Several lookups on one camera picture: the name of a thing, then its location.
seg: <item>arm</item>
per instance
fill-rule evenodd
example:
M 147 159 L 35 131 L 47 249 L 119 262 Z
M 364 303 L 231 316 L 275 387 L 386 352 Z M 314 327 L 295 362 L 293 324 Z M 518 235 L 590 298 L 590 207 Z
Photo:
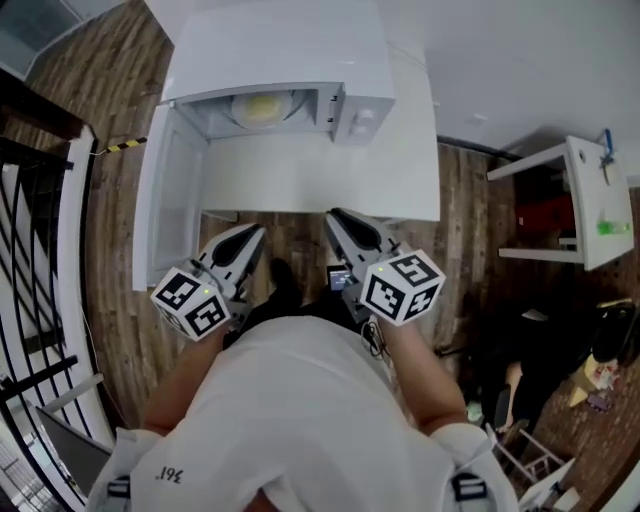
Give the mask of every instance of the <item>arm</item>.
M 395 327 L 379 320 L 400 389 L 418 429 L 430 435 L 451 423 L 466 423 L 460 388 L 427 347 L 415 322 Z
M 166 436 L 180 423 L 213 361 L 222 351 L 226 333 L 223 326 L 198 342 L 186 344 L 175 368 L 151 394 L 142 420 L 143 429 Z

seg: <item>black pants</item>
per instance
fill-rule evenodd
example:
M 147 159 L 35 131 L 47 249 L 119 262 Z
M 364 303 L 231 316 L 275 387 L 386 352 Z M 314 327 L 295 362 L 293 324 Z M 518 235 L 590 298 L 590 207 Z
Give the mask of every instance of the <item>black pants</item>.
M 283 316 L 316 316 L 345 329 L 359 333 L 361 325 L 353 320 L 351 313 L 342 300 L 340 292 L 332 292 L 327 286 L 322 290 L 316 302 L 302 306 L 302 294 L 297 288 L 278 288 L 269 296 L 264 304 L 254 308 L 241 331 L 233 331 L 224 338 L 224 348 L 227 349 L 245 332 L 256 325 Z

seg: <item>chair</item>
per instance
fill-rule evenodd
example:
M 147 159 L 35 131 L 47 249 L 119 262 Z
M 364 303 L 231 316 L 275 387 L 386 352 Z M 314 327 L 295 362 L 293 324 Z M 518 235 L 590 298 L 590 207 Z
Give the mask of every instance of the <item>chair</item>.
M 520 471 L 530 483 L 530 486 L 518 501 L 520 510 L 522 512 L 540 510 L 554 492 L 562 492 L 559 484 L 573 467 L 576 459 L 573 458 L 565 462 L 559 457 L 556 457 L 524 430 L 519 430 L 518 434 L 527 438 L 531 444 L 542 452 L 542 455 L 531 462 L 522 464 L 500 442 L 496 444 L 496 448 L 513 463 L 516 469 Z M 556 502 L 554 510 L 569 511 L 575 506 L 579 499 L 578 492 L 575 489 L 570 489 Z

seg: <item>green object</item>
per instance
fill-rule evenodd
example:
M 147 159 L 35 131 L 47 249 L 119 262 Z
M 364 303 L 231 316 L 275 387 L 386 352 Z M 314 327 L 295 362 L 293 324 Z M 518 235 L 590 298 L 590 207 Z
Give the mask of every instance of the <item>green object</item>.
M 470 423 L 480 423 L 482 421 L 482 406 L 480 402 L 469 402 L 467 404 L 467 419 Z
M 601 235 L 622 235 L 630 229 L 629 222 L 610 222 L 607 220 L 598 222 L 598 233 Z

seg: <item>yellow and black tape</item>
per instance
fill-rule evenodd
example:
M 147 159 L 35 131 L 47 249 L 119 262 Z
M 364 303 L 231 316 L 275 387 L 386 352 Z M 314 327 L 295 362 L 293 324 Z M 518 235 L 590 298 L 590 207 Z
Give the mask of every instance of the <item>yellow and black tape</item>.
M 121 142 L 120 144 L 116 144 L 115 146 L 109 146 L 107 149 L 100 151 L 100 153 L 95 153 L 96 155 L 102 155 L 104 153 L 115 153 L 117 151 L 122 151 L 127 148 L 134 148 L 139 146 L 140 144 L 144 144 L 147 142 L 146 137 L 140 137 L 139 139 L 128 140 L 127 142 Z

